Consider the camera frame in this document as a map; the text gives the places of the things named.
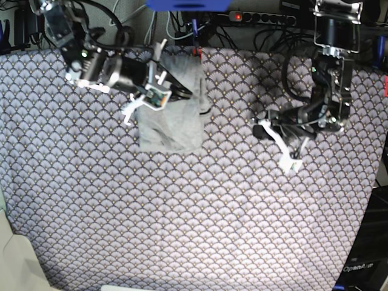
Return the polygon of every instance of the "white object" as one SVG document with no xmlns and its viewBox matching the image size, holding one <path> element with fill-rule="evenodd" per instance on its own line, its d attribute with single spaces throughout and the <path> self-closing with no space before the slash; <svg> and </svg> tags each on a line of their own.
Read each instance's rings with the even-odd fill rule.
<svg viewBox="0 0 388 291">
<path fill-rule="evenodd" d="M 280 150 L 283 152 L 283 156 L 279 161 L 279 167 L 283 170 L 283 172 L 288 174 L 291 170 L 294 170 L 298 173 L 299 169 L 302 167 L 303 161 L 301 159 L 291 158 L 290 150 L 280 134 L 271 129 L 271 122 L 268 119 L 263 119 L 258 122 L 258 125 L 261 125 L 264 128 L 264 130 L 275 140 Z"/>
<path fill-rule="evenodd" d="M 52 291 L 30 241 L 11 231 L 0 210 L 0 290 Z"/>
</svg>

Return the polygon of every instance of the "white cable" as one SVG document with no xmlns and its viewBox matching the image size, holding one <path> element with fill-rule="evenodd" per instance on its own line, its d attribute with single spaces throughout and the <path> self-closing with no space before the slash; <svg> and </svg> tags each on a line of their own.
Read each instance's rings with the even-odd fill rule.
<svg viewBox="0 0 388 291">
<path fill-rule="evenodd" d="M 168 16 L 168 18 L 167 18 L 166 33 L 167 33 L 167 35 L 169 36 L 170 39 L 173 39 L 174 41 L 180 41 L 181 39 L 185 39 L 185 38 L 188 38 L 189 36 L 192 36 L 192 35 L 193 35 L 193 33 L 190 32 L 190 33 L 188 33 L 188 34 L 186 34 L 186 35 L 184 35 L 184 36 L 180 36 L 180 37 L 178 37 L 178 38 L 173 37 L 173 36 L 170 34 L 170 32 L 169 32 L 169 24 L 170 24 L 170 20 L 171 20 L 170 12 L 167 12 L 167 13 L 169 14 L 169 16 Z M 206 26 L 206 25 L 201 26 L 201 27 L 198 29 L 198 31 L 204 29 L 205 26 Z"/>
<path fill-rule="evenodd" d="M 116 3 L 114 4 L 113 9 L 112 9 L 112 12 L 113 12 L 113 13 L 115 12 L 115 10 L 116 10 L 116 8 L 117 8 L 119 2 L 120 2 L 120 0 L 116 0 Z M 142 12 L 143 10 L 145 10 L 146 8 L 147 8 L 147 5 L 145 5 L 145 4 L 142 5 L 142 6 L 140 6 L 140 7 L 137 8 L 134 12 L 132 12 L 132 14 L 129 15 L 125 20 L 120 21 L 120 22 L 121 22 L 121 23 L 125 23 L 125 22 L 127 22 L 128 20 L 131 20 L 132 18 L 138 16 L 139 13 Z M 116 26 L 116 24 L 114 24 L 114 23 L 112 22 L 112 20 L 110 20 L 109 26 Z"/>
<path fill-rule="evenodd" d="M 146 36 L 144 37 L 144 44 L 150 44 L 151 42 L 151 37 L 152 37 L 152 27 L 153 27 L 153 22 L 155 21 L 155 16 L 156 16 L 156 11 L 152 13 L 152 19 L 150 23 L 150 27 L 147 30 L 147 33 L 145 34 Z"/>
</svg>

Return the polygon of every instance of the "gray cloth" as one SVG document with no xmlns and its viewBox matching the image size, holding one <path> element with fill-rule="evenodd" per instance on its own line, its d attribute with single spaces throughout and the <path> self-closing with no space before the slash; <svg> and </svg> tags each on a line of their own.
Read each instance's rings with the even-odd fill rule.
<svg viewBox="0 0 388 291">
<path fill-rule="evenodd" d="M 138 109 L 140 151 L 192 153 L 203 143 L 204 121 L 209 114 L 205 74 L 201 60 L 191 56 L 163 56 L 162 65 L 193 92 L 189 100 L 169 102 L 164 110 Z"/>
</svg>

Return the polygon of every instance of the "power strip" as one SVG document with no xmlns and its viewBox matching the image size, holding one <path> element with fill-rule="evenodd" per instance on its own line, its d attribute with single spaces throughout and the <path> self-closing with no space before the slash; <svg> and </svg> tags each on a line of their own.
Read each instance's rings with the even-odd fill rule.
<svg viewBox="0 0 388 291">
<path fill-rule="evenodd" d="M 296 26 L 295 16 L 286 16 L 280 14 L 271 13 L 257 13 L 257 12 L 241 12 L 231 11 L 229 12 L 229 21 L 251 23 L 251 24 L 276 24 L 286 25 L 288 27 Z"/>
</svg>

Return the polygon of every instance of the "patterned fabric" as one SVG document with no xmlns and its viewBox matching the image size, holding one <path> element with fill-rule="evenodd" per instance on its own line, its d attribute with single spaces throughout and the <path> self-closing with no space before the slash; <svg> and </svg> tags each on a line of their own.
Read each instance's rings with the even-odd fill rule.
<svg viewBox="0 0 388 291">
<path fill-rule="evenodd" d="M 384 77 L 355 70 L 349 129 L 319 135 L 301 171 L 285 176 L 279 148 L 249 126 L 255 112 L 291 101 L 283 59 L 205 49 L 213 101 L 205 142 L 198 153 L 167 156 L 139 152 L 138 129 L 119 112 L 125 94 L 64 82 L 58 52 L 1 57 L 1 186 L 14 230 L 32 242 L 50 283 L 68 291 L 331 290 L 388 131 Z M 293 58 L 289 68 L 306 96 L 310 66 Z"/>
</svg>

